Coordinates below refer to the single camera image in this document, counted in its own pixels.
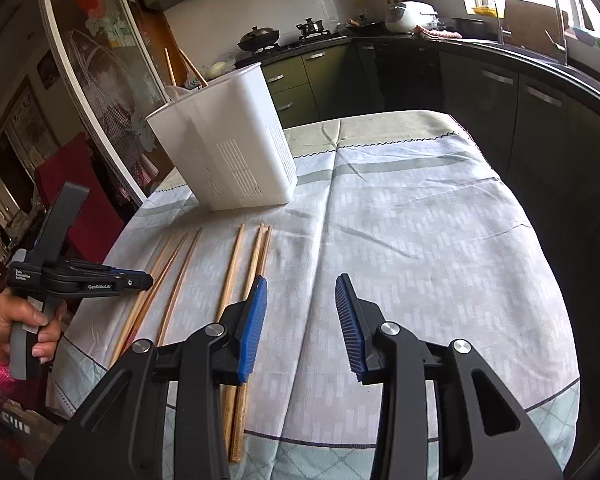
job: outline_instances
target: black countertop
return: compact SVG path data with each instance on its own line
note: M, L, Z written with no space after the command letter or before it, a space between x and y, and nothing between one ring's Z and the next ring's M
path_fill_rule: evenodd
M348 43L408 44L420 48L433 48L442 52L458 54L458 56L471 57L536 78L600 114L600 81L573 66L563 66L551 57L513 45L500 45L494 41L421 40L402 35L341 36L315 41L296 48L286 49L283 47L278 54L272 54L259 61L265 66L307 52ZM250 58L240 60L236 65L240 68L248 64L251 64Z

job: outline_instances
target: white tablecloth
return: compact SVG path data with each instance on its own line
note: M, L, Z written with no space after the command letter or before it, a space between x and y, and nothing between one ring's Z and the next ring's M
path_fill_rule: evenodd
M174 172L136 213L106 264L149 269L166 234L204 231L165 343L210 322L237 228L272 224L269 303L245 443L234 477L368 478L380 386L349 370L334 306L348 272L360 298L417 337L470 341L500 375L562 466L573 448L578 366L558 285L526 215L470 136L436 112L392 112L286 130L298 188L285 206L209 213ZM184 253L138 337L155 339ZM104 374L133 297L84 300L63 338L52 403L72 413ZM175 403L175 388L170 404ZM434 410L433 398L429 411ZM165 473L173 443L169 410ZM430 417L430 474L437 428Z

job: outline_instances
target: wooden cutting board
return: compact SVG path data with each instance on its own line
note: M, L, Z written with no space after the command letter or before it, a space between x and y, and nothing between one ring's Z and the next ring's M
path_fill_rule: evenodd
M569 15L563 10L564 27L569 27ZM558 57L557 49L549 41L549 32L555 42L558 41L558 20L555 7L526 2L524 0L505 0L504 30L511 32L507 43L524 46L529 50L546 56Z

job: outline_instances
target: person's arm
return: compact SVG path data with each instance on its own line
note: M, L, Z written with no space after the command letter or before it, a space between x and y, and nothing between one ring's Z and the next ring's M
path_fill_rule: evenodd
M50 361L56 352L60 339L60 319L66 311L63 303L56 310L56 316L49 322L45 315L37 311L27 300L14 296L7 288L0 293L0 410L10 392L14 379L9 374L9 338L11 324L21 321L30 326L41 326L38 343L32 348L32 355L42 364Z

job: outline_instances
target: metal screw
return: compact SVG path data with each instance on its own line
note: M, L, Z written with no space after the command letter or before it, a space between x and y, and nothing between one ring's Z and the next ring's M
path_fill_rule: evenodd
M144 354L149 348L151 348L151 341L148 339L138 339L138 341L133 343L131 348L134 349L136 354Z
M212 323L205 327L205 334L210 337L218 337L224 333L224 326L219 323Z
M387 321L380 325L380 330L387 335L396 335L400 332L400 327L391 321Z
M468 354L471 351L471 345L464 339L456 339L454 341L454 350L459 354Z

